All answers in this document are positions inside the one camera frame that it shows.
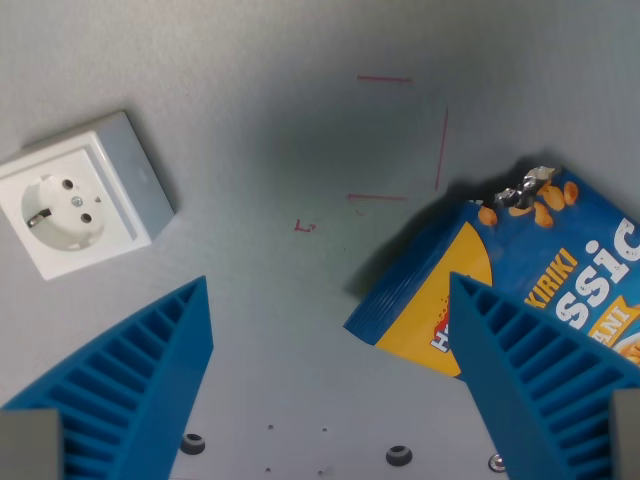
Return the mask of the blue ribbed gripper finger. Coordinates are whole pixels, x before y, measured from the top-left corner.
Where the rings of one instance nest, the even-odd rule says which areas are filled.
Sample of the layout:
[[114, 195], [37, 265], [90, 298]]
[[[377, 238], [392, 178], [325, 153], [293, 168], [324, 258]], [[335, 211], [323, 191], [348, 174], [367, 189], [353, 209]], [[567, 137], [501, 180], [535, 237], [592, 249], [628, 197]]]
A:
[[97, 336], [1, 409], [60, 414], [67, 479], [167, 479], [212, 352], [199, 277]]
[[611, 479], [609, 404], [639, 369], [484, 283], [450, 277], [449, 345], [511, 479]]

